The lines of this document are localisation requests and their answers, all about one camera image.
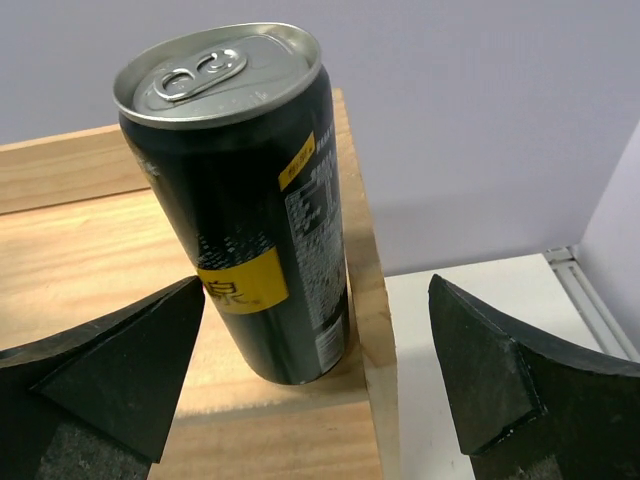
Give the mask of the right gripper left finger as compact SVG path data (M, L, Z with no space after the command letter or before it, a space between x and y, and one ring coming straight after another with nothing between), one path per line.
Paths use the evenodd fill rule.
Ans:
M201 325L201 281L1 353L4 479L145 479Z

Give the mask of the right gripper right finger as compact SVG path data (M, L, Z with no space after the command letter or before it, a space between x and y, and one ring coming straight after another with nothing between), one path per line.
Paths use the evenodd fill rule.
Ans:
M436 355L477 479L636 479L639 365L513 318L439 275Z

